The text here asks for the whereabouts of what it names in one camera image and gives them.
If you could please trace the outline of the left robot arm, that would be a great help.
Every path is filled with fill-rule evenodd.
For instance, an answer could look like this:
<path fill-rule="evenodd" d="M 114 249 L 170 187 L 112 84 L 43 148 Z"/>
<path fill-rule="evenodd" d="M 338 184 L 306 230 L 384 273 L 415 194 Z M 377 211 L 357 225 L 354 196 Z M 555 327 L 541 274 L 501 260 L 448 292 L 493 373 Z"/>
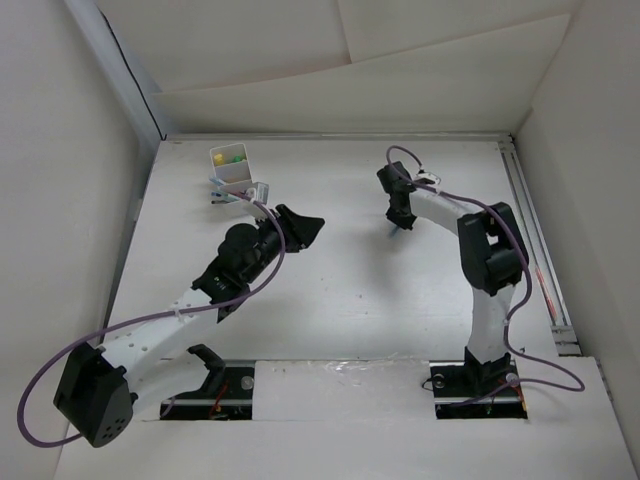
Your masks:
<path fill-rule="evenodd" d="M 263 273 L 275 274 L 290 253 L 307 249 L 325 225 L 284 204 L 253 204 L 254 223 L 230 227 L 217 254 L 167 311 L 135 323 L 97 346 L 73 346 L 54 395 L 54 406 L 92 447 L 115 440 L 148 405 L 222 387 L 224 360 L 204 345 L 204 334 L 256 291 Z"/>

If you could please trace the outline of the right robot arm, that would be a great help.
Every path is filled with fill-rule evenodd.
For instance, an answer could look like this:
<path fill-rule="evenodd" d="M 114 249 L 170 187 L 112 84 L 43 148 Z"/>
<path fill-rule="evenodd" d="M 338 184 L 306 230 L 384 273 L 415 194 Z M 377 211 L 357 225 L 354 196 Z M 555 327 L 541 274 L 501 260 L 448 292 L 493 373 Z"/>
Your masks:
<path fill-rule="evenodd" d="M 424 218 L 457 236 L 462 272 L 473 294 L 462 381 L 471 392 L 486 393 L 510 363 L 504 328 L 515 287 L 529 263 L 511 207 L 504 202 L 482 206 L 433 187 L 421 189 L 408 180 L 400 162 L 384 166 L 377 177 L 389 196 L 386 217 L 396 227 L 410 230 L 416 219 Z"/>

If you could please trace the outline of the white three-compartment organizer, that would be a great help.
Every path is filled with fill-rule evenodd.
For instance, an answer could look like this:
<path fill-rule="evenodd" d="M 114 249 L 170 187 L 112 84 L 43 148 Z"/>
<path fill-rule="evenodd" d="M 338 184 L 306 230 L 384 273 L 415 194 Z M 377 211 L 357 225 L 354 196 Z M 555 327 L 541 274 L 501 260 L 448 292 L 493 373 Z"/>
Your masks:
<path fill-rule="evenodd" d="M 213 158 L 216 155 L 222 155 L 224 158 L 223 165 L 215 165 Z M 251 184 L 253 184 L 250 164 L 246 146 L 244 143 L 233 143 L 223 146 L 213 147 L 209 150 L 209 156 L 212 164 L 212 175 L 226 182 L 225 186 L 217 186 L 212 184 L 212 191 L 224 191 L 236 195 L 236 193 L 244 192 Z M 231 163 L 235 156 L 243 156 L 245 161 L 233 164 Z M 230 205 L 214 205 L 219 207 L 225 214 L 230 217 L 242 216 L 241 201 L 237 201 Z"/>

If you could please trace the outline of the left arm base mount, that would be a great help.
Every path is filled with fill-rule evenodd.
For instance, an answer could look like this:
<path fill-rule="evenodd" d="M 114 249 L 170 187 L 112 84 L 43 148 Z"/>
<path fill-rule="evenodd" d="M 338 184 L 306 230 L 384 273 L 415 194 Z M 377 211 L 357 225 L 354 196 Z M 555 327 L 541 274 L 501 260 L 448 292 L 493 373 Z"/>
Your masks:
<path fill-rule="evenodd" d="M 246 421 L 252 419 L 255 361 L 227 362 L 209 347 L 199 344 L 188 349 L 206 368 L 201 385 L 161 404 L 164 421 Z"/>

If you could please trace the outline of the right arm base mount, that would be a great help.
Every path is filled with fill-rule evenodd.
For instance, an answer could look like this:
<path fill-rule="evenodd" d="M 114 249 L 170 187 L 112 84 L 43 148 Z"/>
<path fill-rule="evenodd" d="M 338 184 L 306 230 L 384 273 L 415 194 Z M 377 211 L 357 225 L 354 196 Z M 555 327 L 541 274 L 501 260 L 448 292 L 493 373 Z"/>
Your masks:
<path fill-rule="evenodd" d="M 509 353 L 481 364 L 465 350 L 462 361 L 430 361 L 422 387 L 433 393 L 438 420 L 527 419 L 520 388 L 508 382 L 516 375 Z"/>

